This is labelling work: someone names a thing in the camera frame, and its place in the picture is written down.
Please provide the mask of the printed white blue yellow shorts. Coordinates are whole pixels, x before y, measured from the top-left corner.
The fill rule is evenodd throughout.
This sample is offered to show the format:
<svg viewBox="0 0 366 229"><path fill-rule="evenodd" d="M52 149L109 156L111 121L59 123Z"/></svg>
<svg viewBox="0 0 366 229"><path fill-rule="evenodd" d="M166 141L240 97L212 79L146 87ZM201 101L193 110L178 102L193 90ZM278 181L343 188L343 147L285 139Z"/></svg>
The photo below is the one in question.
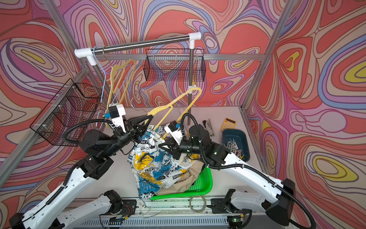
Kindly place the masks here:
<svg viewBox="0 0 366 229"><path fill-rule="evenodd" d="M198 156L181 155L179 159L174 159L171 154L161 150L158 145L165 142L161 137L164 134L162 127L150 125L141 142L135 144L129 153L128 162L142 200L150 200L159 190L172 186L190 168L200 169L204 166Z"/></svg>

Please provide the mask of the beige shorts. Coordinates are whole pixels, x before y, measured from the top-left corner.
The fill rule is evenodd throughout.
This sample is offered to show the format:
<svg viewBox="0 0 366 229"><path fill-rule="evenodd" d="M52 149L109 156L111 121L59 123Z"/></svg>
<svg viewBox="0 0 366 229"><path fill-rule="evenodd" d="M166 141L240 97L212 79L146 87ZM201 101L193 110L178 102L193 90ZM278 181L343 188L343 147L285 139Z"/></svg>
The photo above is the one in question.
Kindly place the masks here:
<svg viewBox="0 0 366 229"><path fill-rule="evenodd" d="M201 174L202 168L195 169L190 168L186 174L184 174L181 178L178 179L172 186L159 190L155 195L162 196L162 195L170 195L170 194L177 194L183 193L187 191L198 179L199 175Z"/></svg>

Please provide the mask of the light blue wire hanger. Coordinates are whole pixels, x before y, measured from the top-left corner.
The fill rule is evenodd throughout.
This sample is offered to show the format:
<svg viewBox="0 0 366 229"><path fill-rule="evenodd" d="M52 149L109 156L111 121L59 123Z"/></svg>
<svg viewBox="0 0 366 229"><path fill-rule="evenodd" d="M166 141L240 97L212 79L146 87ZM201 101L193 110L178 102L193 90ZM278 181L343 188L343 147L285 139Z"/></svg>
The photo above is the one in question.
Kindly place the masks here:
<svg viewBox="0 0 366 229"><path fill-rule="evenodd" d="M102 104L103 103L103 100L104 100L104 92L105 92L105 84L106 84L106 76L107 76L107 74L106 74L106 71L104 70L101 62L96 57L96 53L95 53L96 48L97 48L97 46L93 47L93 49L92 49L92 55L93 55L93 57L94 57L94 59L95 59L95 61L97 63L97 65L95 67L96 68L95 69L95 72L96 72L96 74L97 74L97 76L98 76L98 78L99 78L99 80L100 80L100 82L102 84L102 93L101 93L101 99L100 99L100 103Z"/></svg>

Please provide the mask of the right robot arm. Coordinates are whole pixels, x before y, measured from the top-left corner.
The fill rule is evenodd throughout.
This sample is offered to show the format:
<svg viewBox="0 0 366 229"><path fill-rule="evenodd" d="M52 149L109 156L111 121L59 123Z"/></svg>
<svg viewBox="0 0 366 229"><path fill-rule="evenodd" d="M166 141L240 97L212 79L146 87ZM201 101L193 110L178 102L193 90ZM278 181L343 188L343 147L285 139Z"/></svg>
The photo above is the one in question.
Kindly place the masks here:
<svg viewBox="0 0 366 229"><path fill-rule="evenodd" d="M316 228L315 219L295 197L295 183L290 179L280 180L271 177L240 159L229 149L211 140L209 133L190 113L183 114L180 123L175 121L165 126L171 137L159 145L175 159L182 154L199 155L200 161L210 169L231 174L247 183L259 194L253 204L243 198L243 193L228 190L221 211L234 213L237 210L263 211L272 221L282 226L292 224L299 229L304 226L291 219L294 205L308 217L308 228Z"/></svg>

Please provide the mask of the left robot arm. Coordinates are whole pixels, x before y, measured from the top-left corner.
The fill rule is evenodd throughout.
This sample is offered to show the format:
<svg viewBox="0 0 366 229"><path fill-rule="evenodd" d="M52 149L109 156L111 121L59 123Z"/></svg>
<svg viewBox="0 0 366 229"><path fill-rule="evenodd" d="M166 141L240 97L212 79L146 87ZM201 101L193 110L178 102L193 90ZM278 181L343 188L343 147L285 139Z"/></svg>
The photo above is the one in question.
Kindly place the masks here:
<svg viewBox="0 0 366 229"><path fill-rule="evenodd" d="M90 218L111 214L129 217L133 214L131 207L124 204L114 190L110 190L87 204L66 211L74 199L87 187L100 179L113 164L112 156L121 151L130 142L140 143L147 131L153 115L142 115L126 121L125 130L118 127L113 136L99 130L88 131L83 140L69 138L69 134L78 127L92 123L107 123L111 120L92 119L71 127L63 134L63 141L78 144L87 154L68 171L64 182L48 195L42 202L25 213L16 213L10 220L11 229L73 229Z"/></svg>

